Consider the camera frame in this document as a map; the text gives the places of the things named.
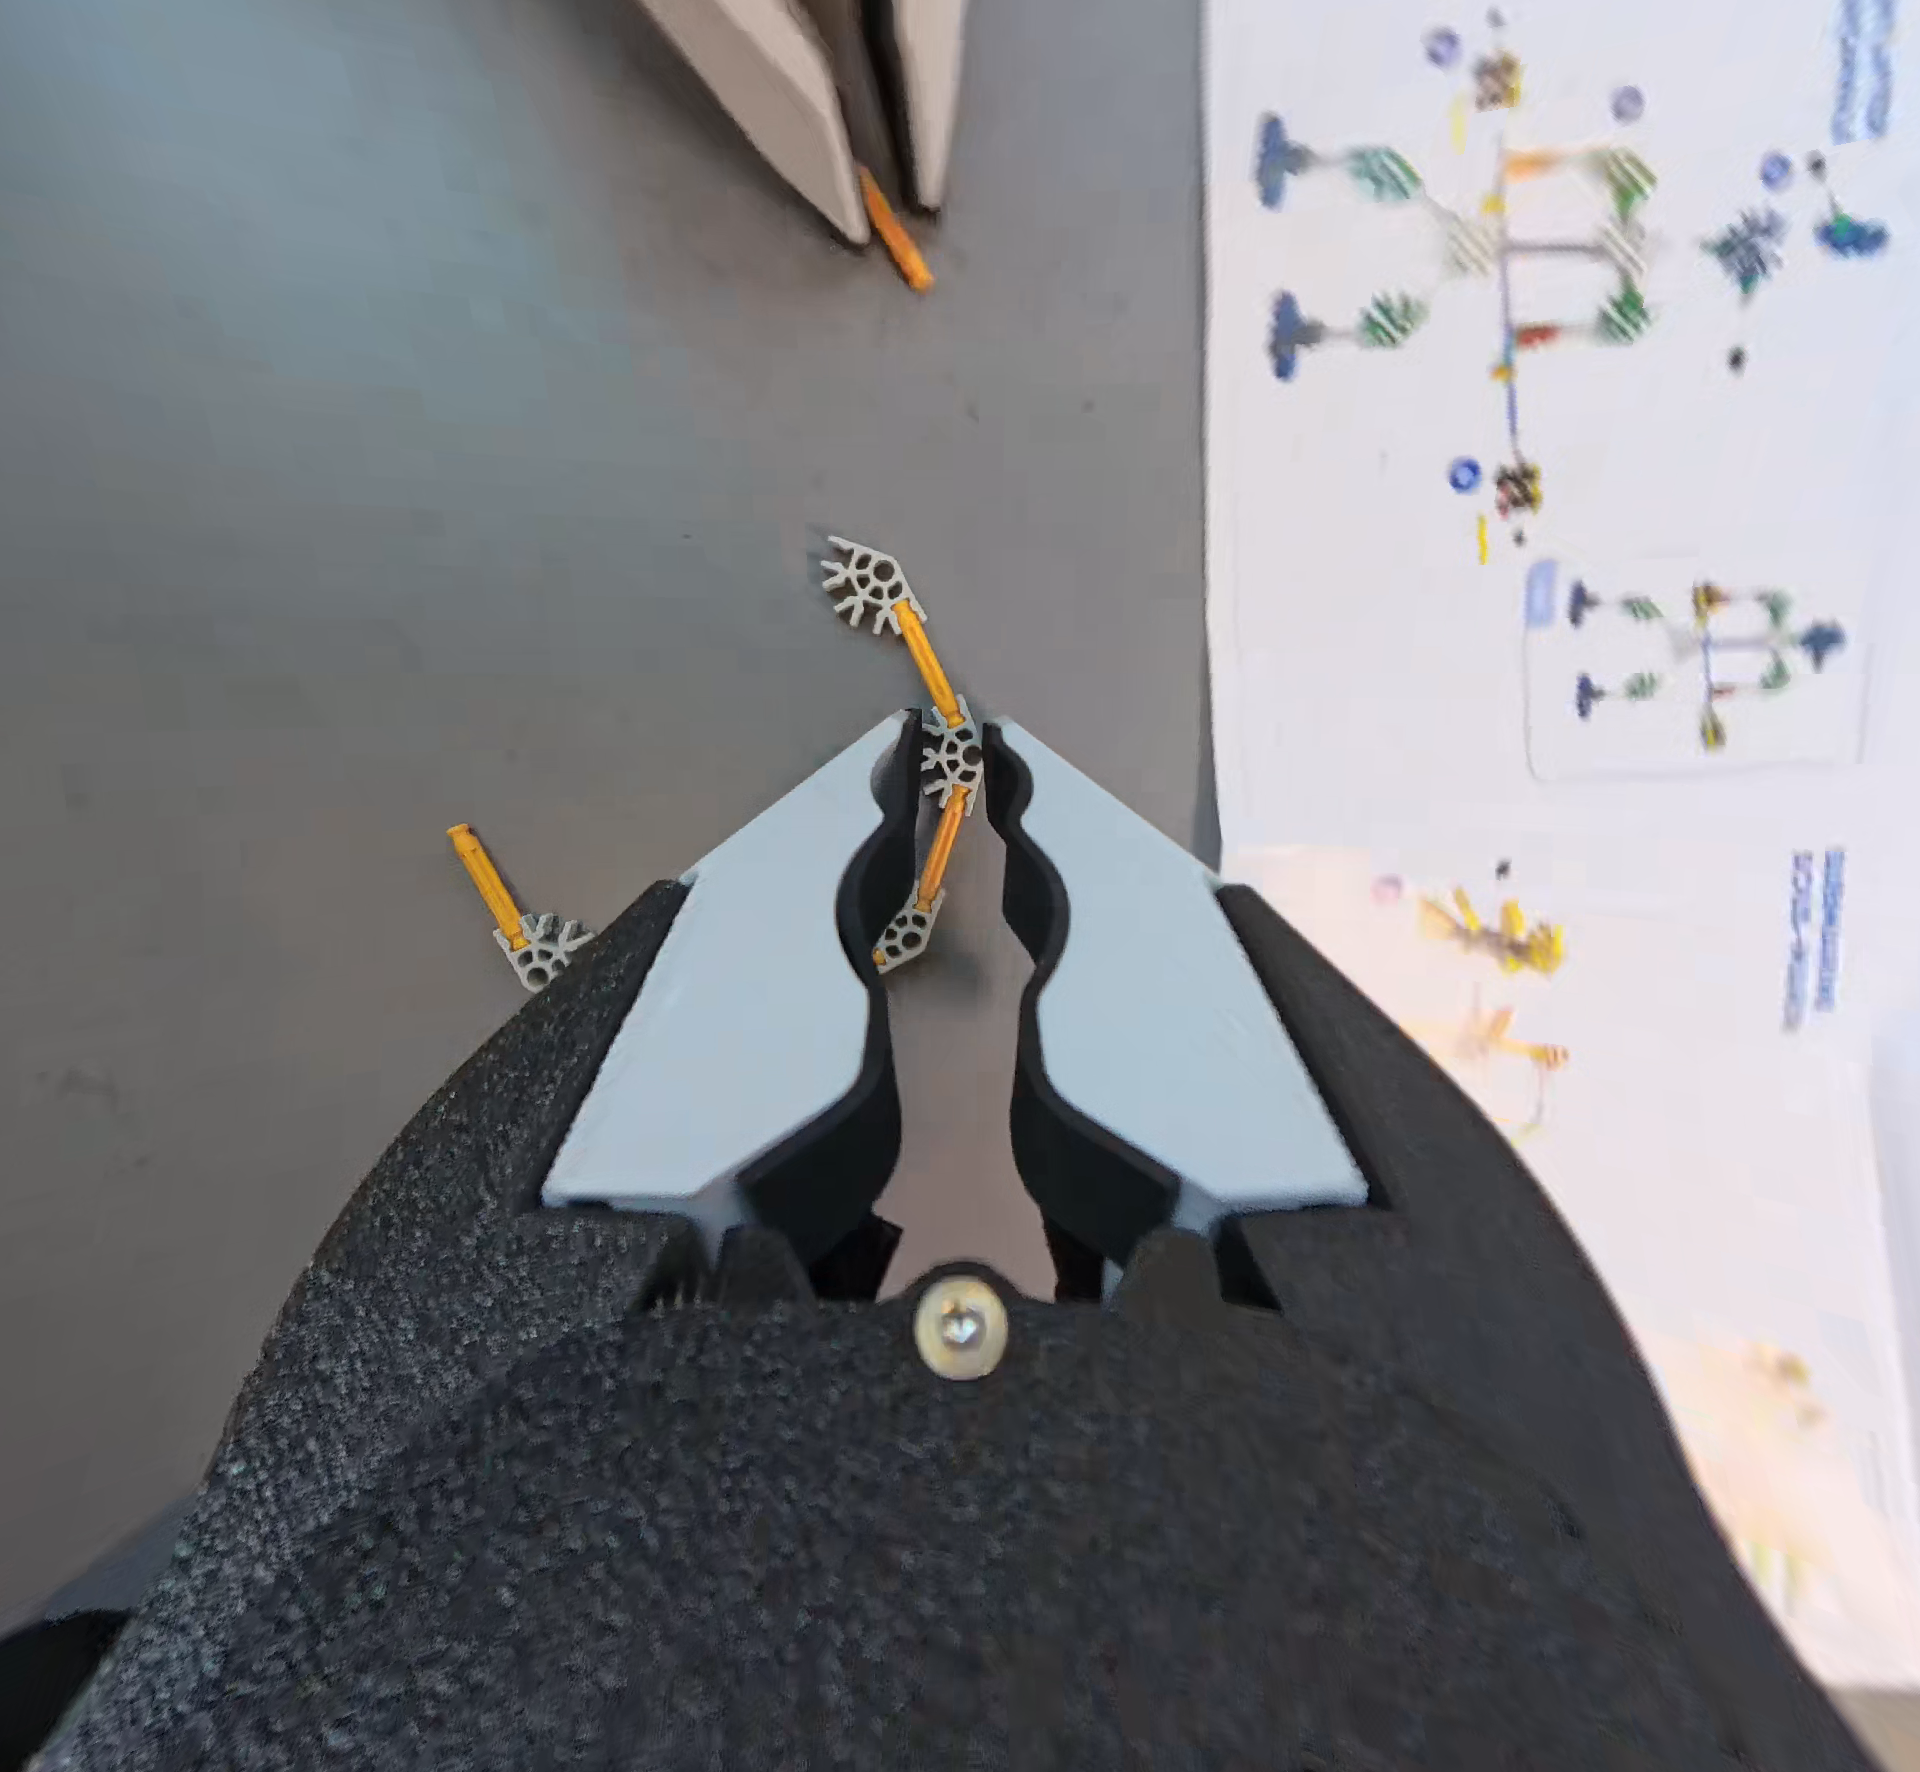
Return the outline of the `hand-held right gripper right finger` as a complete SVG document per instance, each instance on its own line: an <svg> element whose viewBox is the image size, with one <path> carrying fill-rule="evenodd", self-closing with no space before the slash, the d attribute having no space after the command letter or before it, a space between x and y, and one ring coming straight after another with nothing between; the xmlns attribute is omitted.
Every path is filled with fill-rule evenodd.
<svg viewBox="0 0 1920 1772"><path fill-rule="evenodd" d="M1251 1217L1369 1201L1244 945L1228 884L1007 717L987 722L999 911L1027 957L1009 1097L1019 1185L1059 1303L1111 1297L1139 1239L1185 1231L1230 1293Z"/></svg>

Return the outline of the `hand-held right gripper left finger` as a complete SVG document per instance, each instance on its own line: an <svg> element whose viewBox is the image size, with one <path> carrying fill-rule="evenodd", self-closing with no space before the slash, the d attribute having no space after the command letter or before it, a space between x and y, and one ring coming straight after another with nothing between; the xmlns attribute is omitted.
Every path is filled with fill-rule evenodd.
<svg viewBox="0 0 1920 1772"><path fill-rule="evenodd" d="M676 881L540 1207L684 1221L708 1266L771 1231L823 1300L875 1300L900 1085L873 947L914 880L924 726L897 709Z"/></svg>

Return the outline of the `white building instruction sheet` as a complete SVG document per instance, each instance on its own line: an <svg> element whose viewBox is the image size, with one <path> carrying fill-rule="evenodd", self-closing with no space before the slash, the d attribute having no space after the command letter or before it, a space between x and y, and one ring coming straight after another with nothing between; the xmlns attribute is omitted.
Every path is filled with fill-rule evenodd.
<svg viewBox="0 0 1920 1772"><path fill-rule="evenodd" d="M1916 0L1202 0L1215 808L1916 1686Z"/></svg>

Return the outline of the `short yellow rod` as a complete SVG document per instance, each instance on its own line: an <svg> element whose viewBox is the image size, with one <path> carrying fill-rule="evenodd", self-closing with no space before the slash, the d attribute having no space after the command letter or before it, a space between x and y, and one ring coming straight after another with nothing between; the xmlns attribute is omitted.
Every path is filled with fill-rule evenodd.
<svg viewBox="0 0 1920 1772"><path fill-rule="evenodd" d="M924 609L916 599L900 597L900 602L892 608L892 618L895 632L900 633L900 640L922 678L927 699L941 717L941 723L945 727L960 726L968 715L966 706L952 679L948 679L948 670L932 643Z"/></svg>
<svg viewBox="0 0 1920 1772"><path fill-rule="evenodd" d="M445 828L445 839L462 869L468 873L472 888L485 904L501 947L508 953L524 949L525 931L521 926L521 909L482 836L472 824L452 824Z"/></svg>
<svg viewBox="0 0 1920 1772"><path fill-rule="evenodd" d="M920 914L935 914L945 895L948 865L952 852L955 847L957 836L963 828L966 818L971 810L971 789L968 785L952 785L945 799L941 802L938 821L932 830L929 845L924 853L922 871L916 880L914 889L914 909Z"/></svg>
<svg viewBox="0 0 1920 1772"><path fill-rule="evenodd" d="M934 271L927 268L912 233L900 221L880 180L864 162L855 162L855 184L873 242L886 252L907 289L916 296L927 296L935 284Z"/></svg>

